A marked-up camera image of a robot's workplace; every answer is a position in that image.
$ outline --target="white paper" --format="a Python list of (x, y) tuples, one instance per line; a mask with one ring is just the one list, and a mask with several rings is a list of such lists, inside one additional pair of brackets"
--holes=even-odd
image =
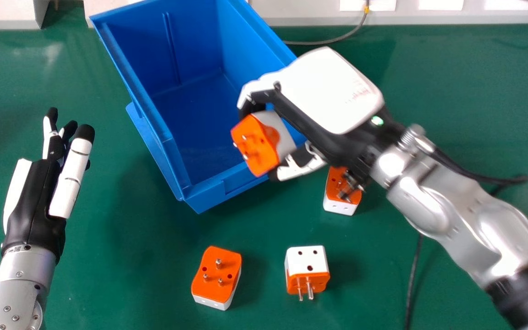
[[(340, 0), (339, 10), (359, 12), (364, 10), (365, 0)], [(370, 0), (370, 11), (394, 11), (396, 0)]]
[(419, 0), (420, 11), (460, 11), (463, 0)]
[(487, 11), (528, 11), (528, 1), (523, 0), (486, 0)]

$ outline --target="green tabletop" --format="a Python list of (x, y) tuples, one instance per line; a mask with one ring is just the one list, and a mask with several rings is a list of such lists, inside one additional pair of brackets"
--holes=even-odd
[[(327, 170), (266, 182), (202, 215), (174, 199), (125, 106), (119, 74), (83, 9), (50, 11), (42, 31), (0, 32), (1, 216), (17, 159), (40, 158), (42, 115), (60, 109), (97, 136), (45, 314), (48, 329), (402, 328), (417, 232), (373, 185), (354, 217), (323, 211)], [(277, 29), (314, 40), (348, 29)], [(365, 27), (333, 48), (375, 81), (392, 114), (419, 123), (456, 161), (528, 174), (528, 25)], [(294, 47), (296, 54), (309, 50)], [(501, 194), (528, 215), (528, 184)], [(331, 280), (314, 301), (287, 295), (290, 246), (323, 244)], [(241, 253), (232, 307), (193, 302), (209, 245)], [(507, 329), (488, 296), (425, 242), (415, 329)]]

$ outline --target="blue container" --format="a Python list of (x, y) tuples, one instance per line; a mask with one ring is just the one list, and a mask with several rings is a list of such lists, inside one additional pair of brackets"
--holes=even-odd
[(151, 0), (91, 19), (132, 97), (126, 110), (178, 200), (201, 213), (266, 180), (232, 145), (236, 102), (243, 84), (295, 55), (245, 0)]

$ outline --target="robotic arm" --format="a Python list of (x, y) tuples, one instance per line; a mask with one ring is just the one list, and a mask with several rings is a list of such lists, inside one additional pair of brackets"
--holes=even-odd
[[(241, 119), (258, 115), (267, 103), (308, 139), (300, 148), (276, 150), (281, 161), (269, 169), (271, 179), (287, 180), (325, 164), (346, 167), (350, 189), (344, 200), (377, 182), (408, 222), (439, 242), (490, 295), (513, 328), (528, 330), (528, 219), (478, 183), (515, 180), (474, 175), (453, 163), (419, 125), (405, 128), (394, 121), (378, 88), (327, 47), (245, 84), (237, 103)], [(245, 153), (244, 159), (252, 169)]]
[(0, 330), (40, 329), (65, 246), (66, 220), (88, 169), (94, 128), (70, 121), (57, 130), (57, 117), (56, 108), (44, 117), (42, 159), (20, 159), (9, 185), (1, 245)]

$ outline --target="power plug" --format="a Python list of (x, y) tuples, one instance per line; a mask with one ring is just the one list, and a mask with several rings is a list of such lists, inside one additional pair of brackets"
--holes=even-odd
[(256, 177), (277, 167), (296, 149), (289, 130), (274, 111), (258, 111), (246, 116), (231, 130), (231, 137)]
[(286, 290), (299, 295), (303, 301), (306, 292), (309, 300), (314, 294), (325, 291), (329, 281), (329, 266), (323, 246), (291, 247), (285, 256)]
[(345, 167), (330, 167), (325, 184), (325, 196), (323, 197), (323, 209), (327, 212), (339, 213), (340, 215), (354, 215), (358, 205), (362, 201), (362, 191), (354, 190), (348, 195), (348, 200), (343, 200), (341, 195), (350, 190), (347, 180), (344, 178)]
[(191, 284), (193, 299), (222, 311), (228, 309), (241, 274), (242, 256), (239, 253), (208, 247)]

